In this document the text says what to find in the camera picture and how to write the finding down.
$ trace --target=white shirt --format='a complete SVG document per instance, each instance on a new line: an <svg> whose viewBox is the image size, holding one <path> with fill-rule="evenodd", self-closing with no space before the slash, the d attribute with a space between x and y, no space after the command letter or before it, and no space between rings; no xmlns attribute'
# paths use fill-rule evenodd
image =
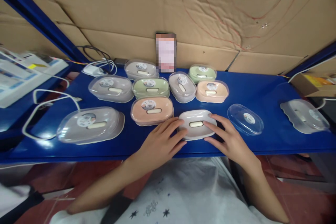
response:
<svg viewBox="0 0 336 224"><path fill-rule="evenodd" d="M58 212L50 224L99 224L107 208L69 215ZM174 159L153 172L141 194L116 224L271 224L248 207L219 157Z"/></svg>

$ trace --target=blue metal frame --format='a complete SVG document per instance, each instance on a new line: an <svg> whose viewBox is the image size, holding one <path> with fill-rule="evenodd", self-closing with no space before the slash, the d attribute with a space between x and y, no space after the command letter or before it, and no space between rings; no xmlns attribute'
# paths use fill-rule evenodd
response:
<svg viewBox="0 0 336 224"><path fill-rule="evenodd" d="M309 59L302 62L300 65L295 67L293 70L288 72L286 74L286 76L292 77L294 74L296 74L296 73L298 73L302 70L305 70L305 69L307 69L307 68L309 68L313 65L316 65L316 64L318 64L322 61L325 61L325 60L331 58L332 56L334 56L335 54L336 54L336 41L334 43L332 43L331 45L325 47L324 49L322 49L321 51L319 51L315 55L311 56Z"/></svg>
<svg viewBox="0 0 336 224"><path fill-rule="evenodd" d="M71 60L89 62L33 0L4 0Z"/></svg>

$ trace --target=white cable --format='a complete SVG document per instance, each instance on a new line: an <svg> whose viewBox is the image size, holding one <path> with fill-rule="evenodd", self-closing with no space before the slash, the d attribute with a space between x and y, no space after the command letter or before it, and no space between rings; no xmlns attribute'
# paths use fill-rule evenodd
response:
<svg viewBox="0 0 336 224"><path fill-rule="evenodd" d="M46 74L46 75L55 77L55 78L57 78L57 79L61 79L61 80L66 81L66 86L67 86L66 88L68 88L68 87L70 86L70 82L69 82L67 79L64 79L64 78L62 78L62 77L58 77L58 76L56 76L56 75L51 75L51 74L49 74L49 73L45 73L45 72L42 72L42 71L39 71L39 70L36 70L36 69L32 69L32 70L33 70L33 71L40 72L40 73L42 73L42 74Z"/></svg>
<svg viewBox="0 0 336 224"><path fill-rule="evenodd" d="M91 62L89 64L87 64L83 69L82 72L87 74L87 75L91 75L93 77L99 77L99 76L103 76L103 75L107 75L107 73L104 73L103 70L100 67L106 66L106 65L111 65L112 69L111 72L115 69L115 73L112 75L115 75L117 73L117 67L114 64L114 62L110 59L105 59L102 58L102 61L95 61L95 62Z"/></svg>
<svg viewBox="0 0 336 224"><path fill-rule="evenodd" d="M325 63L325 62L327 62L327 61L329 61L329 60L331 60L331 59L333 59L333 58L335 58L335 57L336 57L336 55L334 55L334 56L332 56L331 58L329 58L329 59L327 59L327 60L325 60L325 61L322 61L322 62L320 62L320 63L318 63L318 64L316 64L316 65L314 65L314 66L311 66L311 67L309 67L309 68L307 68L307 69L305 69L305 70L302 70L302 71L300 71L300 72L294 74L294 75L289 79L288 83L291 82L292 79L293 79L296 75L298 75L298 74L300 74L300 73L302 73L302 72L308 71L308 70L310 70L310 69L312 69L312 68L314 68L314 67L317 67L318 65L321 65L321 64L323 64L323 63Z"/></svg>
<svg viewBox="0 0 336 224"><path fill-rule="evenodd" d="M73 102L75 103L76 107L77 107L77 110L80 110L80 107L76 101L76 98L69 95L69 94L66 94L66 93L62 93L62 92L58 92L58 91L53 91L53 90L47 90L47 89L36 89L34 90L33 92L33 99L34 99L34 103L37 104L37 100L36 100L36 92L38 91L47 91L47 92L52 92L52 93L60 93L62 95L66 95L65 97L60 97L60 98L56 98L56 99L53 99L53 100L49 100L49 101L45 101L45 102L42 102L42 103L39 103L33 110L33 112L31 113L31 115L29 116L29 118L27 119L27 121L25 122L24 126L22 127L22 134L29 137L29 138L32 138L36 141L40 141L40 140L49 140L49 139L52 139L56 136L55 135L52 135L48 138L38 138L36 136L33 136L33 135L30 135L29 133L27 133L27 127L30 123L30 121L32 120L32 118L34 117L35 113L38 111L38 109L43 106L44 104L47 104L47 103L50 103L50 102L55 102L57 100L62 100L62 99L65 99L65 98L71 98L73 100Z"/></svg>
<svg viewBox="0 0 336 224"><path fill-rule="evenodd" d="M317 107L316 110L319 110L319 109L323 108L323 106L326 104L326 100L336 100L336 99L323 98L322 105Z"/></svg>

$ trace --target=hand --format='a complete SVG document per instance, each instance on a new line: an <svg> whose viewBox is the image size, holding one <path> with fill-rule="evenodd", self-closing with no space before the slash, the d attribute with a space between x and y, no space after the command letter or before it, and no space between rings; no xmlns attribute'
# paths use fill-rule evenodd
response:
<svg viewBox="0 0 336 224"><path fill-rule="evenodd" d="M253 166L260 163L259 159L248 148L245 141L229 119L216 114L211 114L209 116L222 123L225 130L206 121L203 122L204 125L219 135L224 140L224 143L221 143L212 137L204 138L205 141L211 143L229 159L238 163L243 169L248 169L251 165Z"/></svg>
<svg viewBox="0 0 336 224"><path fill-rule="evenodd" d="M146 174L172 159L187 143L186 141L180 141L187 134L187 129L170 137L182 124L183 120L179 120L178 117L170 118L159 124L148 135L141 148L128 158L128 161L131 161L134 166L133 170Z"/></svg>

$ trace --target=soap dish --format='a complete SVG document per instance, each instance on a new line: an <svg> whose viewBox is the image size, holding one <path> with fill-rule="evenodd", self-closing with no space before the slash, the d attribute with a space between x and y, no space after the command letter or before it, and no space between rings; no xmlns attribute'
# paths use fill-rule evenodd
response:
<svg viewBox="0 0 336 224"><path fill-rule="evenodd" d="M203 124L203 121L207 121L217 126L216 120L209 117L210 114L211 112L208 110L191 110L182 113L178 118L183 119L184 123L178 127L177 131L188 129L188 133L184 137L186 141L214 135L214 132Z"/></svg>
<svg viewBox="0 0 336 224"><path fill-rule="evenodd" d="M133 93L137 99L151 96L169 97L170 90L168 81L165 78L139 78L133 83Z"/></svg>
<svg viewBox="0 0 336 224"><path fill-rule="evenodd" d="M280 104L295 129L304 134L324 131L330 125L324 116L309 102L301 99Z"/></svg>
<svg viewBox="0 0 336 224"><path fill-rule="evenodd" d="M133 99L132 82L121 76L104 75L93 79L89 91L99 100L126 103Z"/></svg>
<svg viewBox="0 0 336 224"><path fill-rule="evenodd" d="M197 84L200 81L214 81L217 77L217 71L209 65L192 65L189 68L188 75L192 81Z"/></svg>
<svg viewBox="0 0 336 224"><path fill-rule="evenodd" d="M136 80L141 77L159 77L155 64L149 61L132 59L126 63L124 69L130 80Z"/></svg>
<svg viewBox="0 0 336 224"><path fill-rule="evenodd" d="M186 73L172 73L168 81L171 92L178 102L187 103L195 98L196 85Z"/></svg>
<svg viewBox="0 0 336 224"><path fill-rule="evenodd" d="M115 138L122 132L124 123L124 114L114 108L87 108L67 115L56 135L63 143L92 144Z"/></svg>
<svg viewBox="0 0 336 224"><path fill-rule="evenodd" d="M173 103L165 96L141 98L131 108L131 118L139 126L158 125L173 116Z"/></svg>
<svg viewBox="0 0 336 224"><path fill-rule="evenodd" d="M197 85L196 98L200 102L222 103L229 96L229 88L219 80L202 80Z"/></svg>

